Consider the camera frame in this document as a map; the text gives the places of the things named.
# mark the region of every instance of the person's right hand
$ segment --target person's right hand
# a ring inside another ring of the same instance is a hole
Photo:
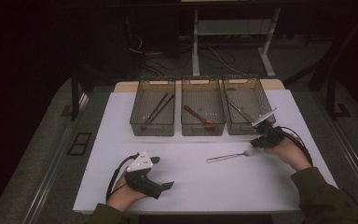
[[[277,154],[282,161],[289,164],[296,171],[312,167],[301,149],[287,137],[283,138],[279,145],[265,148],[265,150],[269,153]]]

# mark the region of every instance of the person's left hand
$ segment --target person's left hand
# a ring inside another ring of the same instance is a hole
[[[127,185],[124,175],[121,174],[120,179],[116,182],[113,194],[109,197],[107,205],[116,208],[121,212],[125,212],[136,201],[148,197],[140,191],[136,191]]]

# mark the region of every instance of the desk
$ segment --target desk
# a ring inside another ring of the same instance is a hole
[[[275,80],[262,80],[277,125],[294,129],[303,139],[314,165],[326,181],[336,185],[316,147],[290,91]],[[136,137],[130,126],[136,82],[118,83],[111,93],[103,121],[89,157],[77,194],[74,210],[90,214],[97,203],[104,203],[110,178],[118,165],[136,152],[147,149],[150,156],[161,157],[149,173],[159,184],[175,181],[158,200],[147,198],[134,204],[128,213],[168,214],[271,214],[299,211],[297,190],[290,175],[294,170],[274,155],[259,154],[227,161],[207,163],[211,157],[241,153],[252,148],[255,136],[218,137],[181,135],[181,94],[175,97],[174,137]]]

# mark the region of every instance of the person's right arm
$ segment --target person's right arm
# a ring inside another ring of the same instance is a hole
[[[304,153],[288,138],[279,145],[266,148],[288,163],[296,173],[292,175],[307,224],[358,223],[358,207],[352,206],[345,192],[329,185],[312,167]]]

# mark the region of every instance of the brown utensil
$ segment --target brown utensil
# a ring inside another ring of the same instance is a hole
[[[196,117],[197,119],[200,119],[202,121],[202,123],[204,124],[211,124],[205,127],[206,131],[211,131],[213,132],[215,129],[214,123],[211,120],[205,119],[203,118],[200,114],[198,114],[196,111],[192,110],[190,107],[188,107],[188,105],[184,105],[183,108],[190,113],[191,115],[193,115],[194,117]]]

